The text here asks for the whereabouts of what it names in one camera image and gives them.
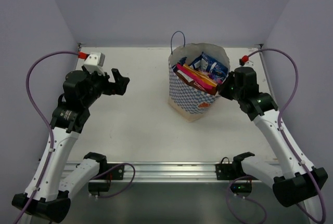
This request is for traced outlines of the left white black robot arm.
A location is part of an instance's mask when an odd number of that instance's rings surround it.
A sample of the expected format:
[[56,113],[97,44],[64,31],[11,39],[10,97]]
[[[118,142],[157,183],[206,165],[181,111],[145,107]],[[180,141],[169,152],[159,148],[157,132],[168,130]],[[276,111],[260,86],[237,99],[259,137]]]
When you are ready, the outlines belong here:
[[63,83],[63,94],[47,123],[50,130],[46,149],[37,171],[23,193],[13,197],[12,205],[24,214],[52,223],[62,222],[69,212],[71,201],[91,179],[114,178],[113,170],[124,164],[107,164],[106,156],[90,152],[65,179],[62,173],[69,154],[90,116],[90,106],[101,95],[124,95],[130,79],[118,69],[111,70],[114,82],[107,73],[90,73],[87,69],[72,71]]

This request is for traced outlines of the blue checkered paper bag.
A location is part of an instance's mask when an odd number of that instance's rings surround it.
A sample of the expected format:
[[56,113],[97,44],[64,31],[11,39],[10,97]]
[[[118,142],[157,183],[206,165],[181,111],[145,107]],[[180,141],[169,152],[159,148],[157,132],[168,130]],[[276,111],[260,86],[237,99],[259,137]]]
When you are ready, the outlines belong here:
[[230,72],[230,61],[223,47],[208,43],[187,44],[186,38],[183,36],[183,44],[176,48],[170,47],[171,53],[168,58],[169,64],[169,99],[168,103],[187,121],[193,122],[201,118],[214,104],[219,97],[209,95],[197,90],[184,83],[172,70],[181,58],[187,57],[186,65],[190,65],[202,52],[215,58],[228,68]]

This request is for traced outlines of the purple Fox's candy bag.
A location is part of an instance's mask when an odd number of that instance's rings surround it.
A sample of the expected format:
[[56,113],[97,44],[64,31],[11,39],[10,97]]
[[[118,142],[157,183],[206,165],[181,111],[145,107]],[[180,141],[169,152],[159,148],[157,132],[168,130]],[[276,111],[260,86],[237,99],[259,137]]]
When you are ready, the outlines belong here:
[[226,78],[226,75],[224,73],[217,74],[217,73],[209,73],[208,77],[215,81],[217,84],[222,84]]

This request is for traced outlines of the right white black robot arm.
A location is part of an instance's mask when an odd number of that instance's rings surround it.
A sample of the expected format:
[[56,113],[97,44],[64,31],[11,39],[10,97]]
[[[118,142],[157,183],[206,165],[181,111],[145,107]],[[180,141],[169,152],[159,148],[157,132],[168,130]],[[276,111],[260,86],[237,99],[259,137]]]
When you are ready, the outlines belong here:
[[280,167],[259,159],[251,152],[233,158],[236,178],[252,176],[272,188],[278,202],[289,207],[319,195],[328,179],[324,168],[316,168],[304,155],[279,116],[273,97],[259,91],[257,74],[251,67],[230,72],[218,88],[226,99],[236,100],[242,112],[261,131],[273,150]]

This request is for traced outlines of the blue Doritos chip bag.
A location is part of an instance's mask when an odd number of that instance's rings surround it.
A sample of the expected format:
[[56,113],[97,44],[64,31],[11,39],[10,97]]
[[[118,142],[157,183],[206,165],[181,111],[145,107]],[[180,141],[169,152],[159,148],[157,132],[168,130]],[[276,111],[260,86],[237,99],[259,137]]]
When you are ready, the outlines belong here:
[[202,52],[201,55],[189,65],[189,67],[203,72],[206,75],[209,73],[224,73],[226,77],[228,75],[228,68],[225,65],[204,52]]

